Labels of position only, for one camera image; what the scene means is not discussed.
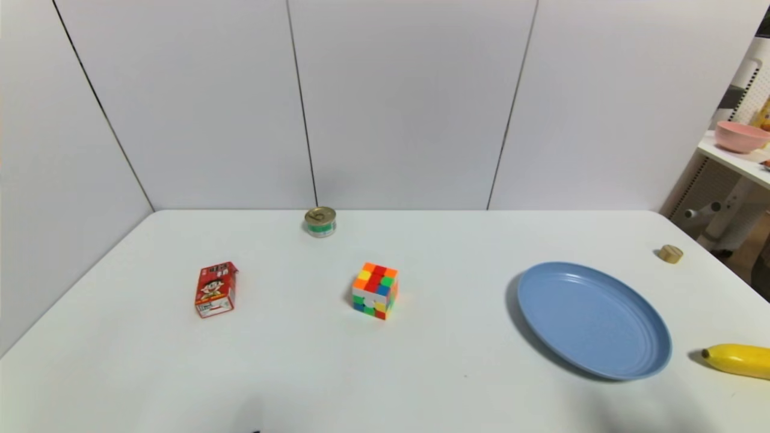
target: pink bowl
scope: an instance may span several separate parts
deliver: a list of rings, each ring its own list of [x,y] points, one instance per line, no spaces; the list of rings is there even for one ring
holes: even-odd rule
[[[750,153],[770,141],[770,133],[754,126],[735,122],[719,122],[714,133],[717,144],[737,153]]]

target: pegboard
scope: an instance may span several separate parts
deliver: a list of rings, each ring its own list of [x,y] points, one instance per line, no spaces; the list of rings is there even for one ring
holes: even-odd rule
[[[770,39],[754,38],[732,84],[746,92],[728,120],[750,123],[770,96]]]

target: white table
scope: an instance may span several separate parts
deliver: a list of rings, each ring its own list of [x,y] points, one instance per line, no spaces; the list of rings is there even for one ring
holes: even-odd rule
[[[698,238],[698,243],[710,250],[738,213],[754,184],[757,183],[770,190],[770,172],[760,165],[761,162],[770,159],[770,152],[766,149],[757,149],[748,154],[741,154],[724,150],[717,145],[714,131],[706,132],[698,144],[698,151],[741,175],[741,179],[725,197],[722,209],[714,215]]]
[[[0,361],[7,432],[764,431],[770,381],[690,359],[770,346],[770,305],[647,212],[162,211],[96,264]],[[676,265],[653,250],[685,252]],[[232,260],[236,309],[200,319],[199,268]],[[525,327],[517,275],[596,267],[646,297],[668,367],[607,382],[565,367]],[[353,310],[364,261],[400,270],[383,322]]]

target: floor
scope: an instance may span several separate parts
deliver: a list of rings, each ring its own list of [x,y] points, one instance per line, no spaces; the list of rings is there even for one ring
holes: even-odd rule
[[[735,272],[747,284],[751,284],[752,267],[770,235],[770,213],[765,213],[746,237],[744,243],[727,259],[725,265]],[[770,299],[768,293],[760,293],[765,299]]]

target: yellow object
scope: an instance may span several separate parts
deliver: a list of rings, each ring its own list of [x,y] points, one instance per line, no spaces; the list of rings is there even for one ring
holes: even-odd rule
[[[658,251],[658,257],[668,263],[677,263],[683,255],[685,255],[685,253],[682,253],[680,249],[673,245],[664,245]]]
[[[717,370],[770,380],[770,349],[743,344],[717,344],[701,352]]]

